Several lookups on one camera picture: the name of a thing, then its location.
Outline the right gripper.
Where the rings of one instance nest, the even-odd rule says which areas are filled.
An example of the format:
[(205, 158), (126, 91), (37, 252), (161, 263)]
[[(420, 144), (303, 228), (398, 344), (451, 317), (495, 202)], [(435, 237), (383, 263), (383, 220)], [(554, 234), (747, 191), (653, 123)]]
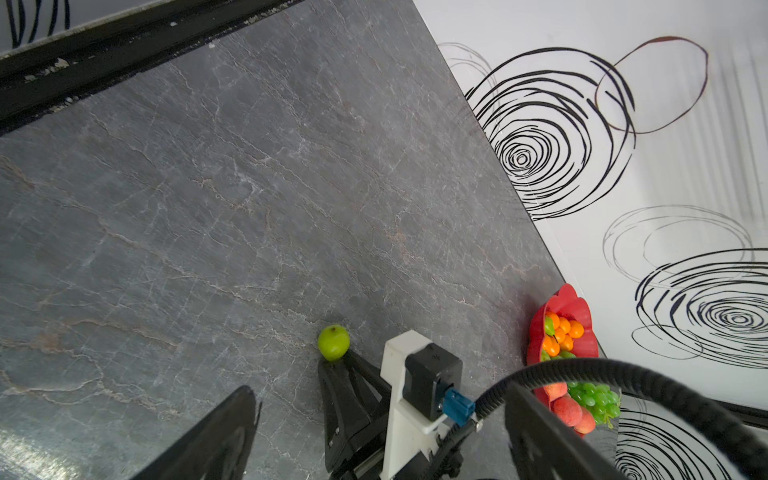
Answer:
[(461, 391), (462, 361), (410, 330), (385, 344), (375, 366), (350, 348), (323, 356), (318, 376), (325, 465), (332, 479), (455, 479), (461, 446), (480, 425)]

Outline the orange cluster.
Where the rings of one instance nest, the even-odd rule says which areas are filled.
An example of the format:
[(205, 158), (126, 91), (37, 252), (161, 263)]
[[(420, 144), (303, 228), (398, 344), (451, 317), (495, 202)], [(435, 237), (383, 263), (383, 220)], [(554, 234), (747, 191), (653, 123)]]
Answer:
[(569, 320), (564, 317), (560, 317), (558, 328), (561, 329), (565, 334), (568, 334), (571, 329)]
[(571, 352), (574, 348), (574, 339), (570, 335), (565, 335), (559, 341), (559, 348), (561, 352)]

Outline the orange cluster top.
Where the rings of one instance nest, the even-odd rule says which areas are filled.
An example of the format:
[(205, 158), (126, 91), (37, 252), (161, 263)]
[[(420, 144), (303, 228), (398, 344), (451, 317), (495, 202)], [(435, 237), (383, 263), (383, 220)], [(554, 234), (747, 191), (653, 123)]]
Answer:
[(560, 317), (558, 328), (561, 329), (565, 334), (568, 334), (571, 329), (569, 320), (564, 317)]

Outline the green pear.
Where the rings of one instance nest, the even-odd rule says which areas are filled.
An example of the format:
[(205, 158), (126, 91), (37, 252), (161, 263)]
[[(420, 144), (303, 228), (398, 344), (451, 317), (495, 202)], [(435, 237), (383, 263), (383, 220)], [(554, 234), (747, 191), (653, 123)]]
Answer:
[(350, 336), (345, 327), (333, 324), (325, 327), (317, 338), (317, 346), (328, 362), (341, 359), (350, 348)]

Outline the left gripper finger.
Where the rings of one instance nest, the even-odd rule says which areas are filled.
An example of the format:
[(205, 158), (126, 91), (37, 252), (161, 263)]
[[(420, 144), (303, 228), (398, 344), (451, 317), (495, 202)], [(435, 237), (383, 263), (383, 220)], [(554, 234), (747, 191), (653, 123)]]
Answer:
[(260, 414), (254, 391), (243, 385), (134, 477), (241, 479)]

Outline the red flower-shaped fruit bowl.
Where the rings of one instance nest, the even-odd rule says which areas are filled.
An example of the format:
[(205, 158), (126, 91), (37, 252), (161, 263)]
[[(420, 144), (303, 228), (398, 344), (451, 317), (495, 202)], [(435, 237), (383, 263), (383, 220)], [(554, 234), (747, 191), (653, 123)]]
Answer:
[[(593, 332), (592, 317), (588, 303), (585, 299), (578, 296), (576, 290), (571, 285), (565, 284), (539, 308), (531, 320), (526, 354), (526, 363), (528, 365), (553, 359), (542, 351), (542, 342), (544, 337), (547, 336), (544, 328), (544, 317), (548, 312), (554, 312), (559, 318), (564, 317), (569, 322), (575, 320), (582, 324), (585, 329), (584, 335), (580, 339), (574, 340), (573, 350), (571, 352), (560, 351), (557, 358), (596, 358), (599, 356), (598, 341)], [(559, 343), (565, 335), (568, 334), (557, 328), (555, 335), (552, 337), (555, 337)], [(552, 412), (551, 404), (553, 402), (548, 402), (543, 387), (535, 389), (534, 394)]]

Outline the green fake grape bunch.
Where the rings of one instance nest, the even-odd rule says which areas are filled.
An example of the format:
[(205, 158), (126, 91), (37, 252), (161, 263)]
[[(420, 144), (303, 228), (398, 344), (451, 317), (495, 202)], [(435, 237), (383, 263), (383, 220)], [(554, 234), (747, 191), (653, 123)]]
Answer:
[(621, 413), (621, 397), (609, 385), (568, 382), (569, 395), (592, 415), (597, 425), (613, 427)]

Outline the pink peach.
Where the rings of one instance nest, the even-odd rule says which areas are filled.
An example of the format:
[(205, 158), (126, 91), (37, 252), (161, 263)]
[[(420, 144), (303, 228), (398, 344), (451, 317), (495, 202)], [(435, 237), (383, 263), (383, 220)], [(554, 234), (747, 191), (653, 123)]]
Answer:
[(573, 427), (573, 429), (582, 436), (588, 435), (596, 428), (596, 421), (593, 415), (585, 408), (582, 409), (581, 420)]
[(547, 396), (548, 402), (552, 403), (568, 393), (568, 385), (565, 382), (552, 383), (545, 385), (543, 390)]
[(551, 404), (551, 408), (552, 412), (568, 427), (575, 427), (582, 421), (582, 406), (569, 395), (556, 399)]

